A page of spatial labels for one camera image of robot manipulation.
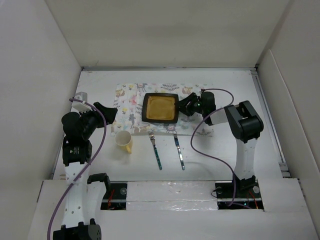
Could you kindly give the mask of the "floral animal print placemat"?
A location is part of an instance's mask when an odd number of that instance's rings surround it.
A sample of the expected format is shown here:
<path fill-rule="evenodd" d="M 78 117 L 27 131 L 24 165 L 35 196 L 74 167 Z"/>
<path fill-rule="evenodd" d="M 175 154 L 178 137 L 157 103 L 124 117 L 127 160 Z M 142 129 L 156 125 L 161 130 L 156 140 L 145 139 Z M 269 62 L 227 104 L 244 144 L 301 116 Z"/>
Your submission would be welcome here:
<path fill-rule="evenodd" d="M 111 135 L 115 136 L 119 131 L 128 131 L 132 135 L 154 131 L 190 136 L 203 119 L 199 113 L 192 116 L 180 113 L 177 123 L 173 124 L 143 122 L 142 110 L 145 94 L 177 94 L 182 100 L 191 93 L 199 96 L 202 89 L 209 87 L 210 85 L 205 83 L 120 83 L 115 89 L 113 106 L 118 109 L 118 112 L 111 125 Z"/>

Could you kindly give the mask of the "square black and mustard plate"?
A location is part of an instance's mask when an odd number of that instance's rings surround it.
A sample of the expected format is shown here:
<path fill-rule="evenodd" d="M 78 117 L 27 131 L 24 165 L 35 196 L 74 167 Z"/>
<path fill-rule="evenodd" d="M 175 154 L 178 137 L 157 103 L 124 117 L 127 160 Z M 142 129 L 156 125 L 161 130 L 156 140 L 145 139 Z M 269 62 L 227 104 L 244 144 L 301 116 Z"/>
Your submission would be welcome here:
<path fill-rule="evenodd" d="M 173 93 L 146 93 L 144 95 L 141 120 L 146 123 L 176 124 L 179 96 Z"/>

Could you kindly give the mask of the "yellow ceramic mug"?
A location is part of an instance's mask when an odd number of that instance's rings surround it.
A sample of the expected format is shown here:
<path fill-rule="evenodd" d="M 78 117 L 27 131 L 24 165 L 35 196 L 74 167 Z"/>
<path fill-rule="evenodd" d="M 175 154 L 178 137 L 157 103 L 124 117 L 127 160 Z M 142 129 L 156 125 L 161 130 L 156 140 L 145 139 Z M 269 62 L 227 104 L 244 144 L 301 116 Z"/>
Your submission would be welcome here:
<path fill-rule="evenodd" d="M 128 131 L 121 130 L 117 132 L 114 140 L 122 150 L 126 151 L 128 154 L 132 153 L 133 139 L 132 135 Z"/>

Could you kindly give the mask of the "knife with green handle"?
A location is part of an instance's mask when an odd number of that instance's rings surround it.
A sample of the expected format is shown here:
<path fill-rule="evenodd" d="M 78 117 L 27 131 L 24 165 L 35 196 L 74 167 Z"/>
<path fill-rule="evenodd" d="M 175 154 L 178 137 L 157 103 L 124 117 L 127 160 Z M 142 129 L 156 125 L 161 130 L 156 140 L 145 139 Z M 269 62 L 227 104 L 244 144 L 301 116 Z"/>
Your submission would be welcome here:
<path fill-rule="evenodd" d="M 183 155 L 182 155 L 182 151 L 181 151 L 178 135 L 176 133 L 174 133 L 173 134 L 173 138 L 174 138 L 175 146 L 177 148 L 181 169 L 184 171 L 185 170 L 185 164 L 184 164 L 184 160 L 183 160 Z"/>

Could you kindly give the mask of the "fork with green handle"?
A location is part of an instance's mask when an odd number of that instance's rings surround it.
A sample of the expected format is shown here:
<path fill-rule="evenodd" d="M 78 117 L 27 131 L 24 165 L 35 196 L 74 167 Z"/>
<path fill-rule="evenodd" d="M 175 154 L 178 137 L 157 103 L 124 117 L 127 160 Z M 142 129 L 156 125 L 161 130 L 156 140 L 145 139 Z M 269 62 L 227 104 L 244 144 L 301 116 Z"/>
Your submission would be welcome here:
<path fill-rule="evenodd" d="M 154 154 L 155 154 L 155 157 L 156 157 L 158 168 L 161 171 L 163 169 L 163 167 L 162 167 L 161 160 L 160 160 L 160 157 L 159 157 L 159 154 L 158 154 L 158 149 L 157 149 L 157 146 L 156 146 L 155 134 L 154 134 L 154 132 L 152 130 L 150 130 L 148 132 L 148 135 L 149 135 L 149 139 L 150 139 L 150 141 L 152 143 L 152 146 L 153 146 L 153 151 L 154 151 Z"/>

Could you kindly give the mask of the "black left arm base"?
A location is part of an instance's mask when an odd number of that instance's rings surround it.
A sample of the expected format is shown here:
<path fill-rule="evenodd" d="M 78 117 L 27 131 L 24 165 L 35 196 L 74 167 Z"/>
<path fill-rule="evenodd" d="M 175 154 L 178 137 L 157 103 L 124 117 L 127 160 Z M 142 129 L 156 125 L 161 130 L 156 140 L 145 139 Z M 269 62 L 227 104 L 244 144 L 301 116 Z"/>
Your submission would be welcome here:
<path fill-rule="evenodd" d="M 127 208 L 128 183 L 126 181 L 112 181 L 110 190 L 104 195 L 101 210 L 122 211 Z"/>

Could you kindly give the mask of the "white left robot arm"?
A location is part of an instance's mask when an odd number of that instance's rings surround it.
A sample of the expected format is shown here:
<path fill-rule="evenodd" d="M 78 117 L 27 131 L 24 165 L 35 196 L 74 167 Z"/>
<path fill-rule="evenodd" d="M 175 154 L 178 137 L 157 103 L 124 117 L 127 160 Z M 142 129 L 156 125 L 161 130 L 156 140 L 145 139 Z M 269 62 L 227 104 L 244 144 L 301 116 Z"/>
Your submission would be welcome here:
<path fill-rule="evenodd" d="M 97 157 L 92 153 L 90 137 L 96 129 L 106 131 L 118 110 L 99 102 L 89 104 L 74 98 L 71 102 L 76 111 L 65 114 L 61 119 L 65 134 L 62 160 L 67 188 L 50 218 L 47 239 L 100 240 L 102 230 L 96 215 L 102 200 L 111 194 L 112 189 L 105 172 L 89 174 L 89 168 Z"/>

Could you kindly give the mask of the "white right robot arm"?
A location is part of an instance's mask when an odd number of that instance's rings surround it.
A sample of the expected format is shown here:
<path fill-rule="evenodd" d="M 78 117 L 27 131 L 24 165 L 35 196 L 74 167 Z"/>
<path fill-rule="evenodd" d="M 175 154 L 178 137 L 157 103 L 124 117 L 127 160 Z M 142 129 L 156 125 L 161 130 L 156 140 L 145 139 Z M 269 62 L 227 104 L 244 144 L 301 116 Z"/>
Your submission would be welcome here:
<path fill-rule="evenodd" d="M 215 95 L 211 89 L 203 89 L 201 95 L 191 93 L 186 98 L 175 103 L 178 111 L 188 117 L 194 113 L 202 116 L 203 123 L 208 126 L 227 123 L 233 137 L 236 139 L 236 163 L 232 169 L 231 191 L 237 197 L 243 197 L 254 186 L 256 176 L 254 173 L 255 148 L 264 123 L 251 104 L 245 100 L 236 105 L 232 102 L 227 106 L 218 108 Z"/>

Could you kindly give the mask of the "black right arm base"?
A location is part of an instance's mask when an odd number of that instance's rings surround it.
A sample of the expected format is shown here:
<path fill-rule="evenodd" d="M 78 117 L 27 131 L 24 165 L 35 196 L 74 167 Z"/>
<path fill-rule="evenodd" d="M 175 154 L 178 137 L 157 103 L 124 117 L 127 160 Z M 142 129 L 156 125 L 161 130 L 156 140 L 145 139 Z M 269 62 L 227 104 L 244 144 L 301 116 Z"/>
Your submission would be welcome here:
<path fill-rule="evenodd" d="M 234 198 L 233 182 L 217 181 L 215 182 L 215 189 L 211 192 L 211 195 L 217 200 L 219 210 L 264 209 L 261 191 L 257 181 L 248 189 L 242 191 L 237 190 Z"/>

